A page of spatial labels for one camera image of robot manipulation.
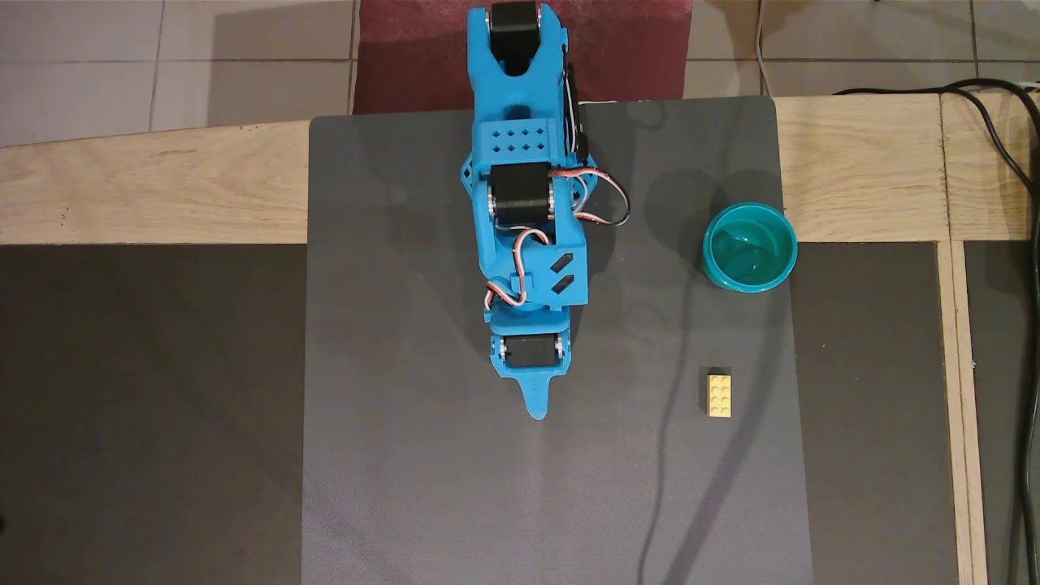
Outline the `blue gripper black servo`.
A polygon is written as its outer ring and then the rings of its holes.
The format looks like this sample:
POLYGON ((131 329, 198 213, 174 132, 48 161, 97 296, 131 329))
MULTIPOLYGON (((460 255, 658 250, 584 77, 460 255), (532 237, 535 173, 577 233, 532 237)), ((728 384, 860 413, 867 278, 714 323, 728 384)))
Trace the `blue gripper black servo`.
POLYGON ((573 360, 572 311, 489 310, 487 325, 492 366, 502 377, 519 380, 528 414, 543 421, 551 378, 567 374, 573 360))

